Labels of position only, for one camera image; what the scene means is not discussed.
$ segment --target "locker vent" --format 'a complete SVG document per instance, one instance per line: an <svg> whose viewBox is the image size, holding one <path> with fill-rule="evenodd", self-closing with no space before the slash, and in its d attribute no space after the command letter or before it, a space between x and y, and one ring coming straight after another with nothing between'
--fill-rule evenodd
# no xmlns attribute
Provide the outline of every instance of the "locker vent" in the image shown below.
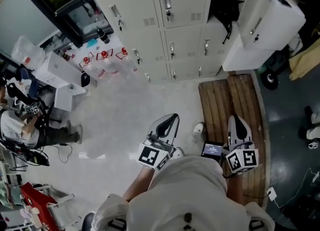
<svg viewBox="0 0 320 231"><path fill-rule="evenodd" d="M153 26L156 24L155 18L154 17L150 17L150 18L145 18L143 20L144 26Z"/></svg>
<svg viewBox="0 0 320 231"><path fill-rule="evenodd" d="M164 59L164 57L160 56L160 57L155 57L155 61L162 61Z"/></svg>

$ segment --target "wooden platform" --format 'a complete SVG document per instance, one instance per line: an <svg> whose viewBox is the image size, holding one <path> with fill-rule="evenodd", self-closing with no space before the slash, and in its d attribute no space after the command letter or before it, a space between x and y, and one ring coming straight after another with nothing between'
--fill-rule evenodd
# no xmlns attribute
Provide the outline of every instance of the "wooden platform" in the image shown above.
<svg viewBox="0 0 320 231"><path fill-rule="evenodd" d="M257 202L262 206L266 183L266 151L260 107L250 75L229 76L227 80L208 81L199 84L207 139L226 143L228 119L232 114L242 117L251 127L252 139L259 149L259 167L243 174L245 202ZM222 166L228 174L229 168Z"/></svg>

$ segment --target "pants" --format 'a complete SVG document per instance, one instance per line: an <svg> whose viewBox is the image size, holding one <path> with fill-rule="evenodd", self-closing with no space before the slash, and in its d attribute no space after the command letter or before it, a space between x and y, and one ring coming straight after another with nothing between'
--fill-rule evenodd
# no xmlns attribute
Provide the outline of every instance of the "pants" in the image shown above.
<svg viewBox="0 0 320 231"><path fill-rule="evenodd" d="M311 115L311 123L312 124L318 124L320 123L320 114L319 113L313 113ZM320 126L317 126L313 129L308 129L306 131L306 138L308 140L313 140L313 139L320 139Z"/></svg>
<svg viewBox="0 0 320 231"><path fill-rule="evenodd" d="M38 142L35 148L41 148L44 146L52 146L57 144L66 144L70 142L77 142L80 136L77 132L69 134L68 129L63 127L55 129L46 127L45 131L40 131Z"/></svg>

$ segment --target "black frame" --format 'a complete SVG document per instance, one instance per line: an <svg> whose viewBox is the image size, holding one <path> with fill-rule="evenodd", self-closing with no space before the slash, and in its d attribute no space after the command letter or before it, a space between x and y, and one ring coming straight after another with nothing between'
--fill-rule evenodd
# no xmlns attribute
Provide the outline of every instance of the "black frame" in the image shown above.
<svg viewBox="0 0 320 231"><path fill-rule="evenodd" d="M49 0L31 0L33 4L76 46L81 47L84 43L93 38L98 38L96 32L84 35L68 13L82 6L84 2L92 0L66 0L66 4L58 9L54 9ZM114 32L111 26L107 26L103 31L109 35Z"/></svg>

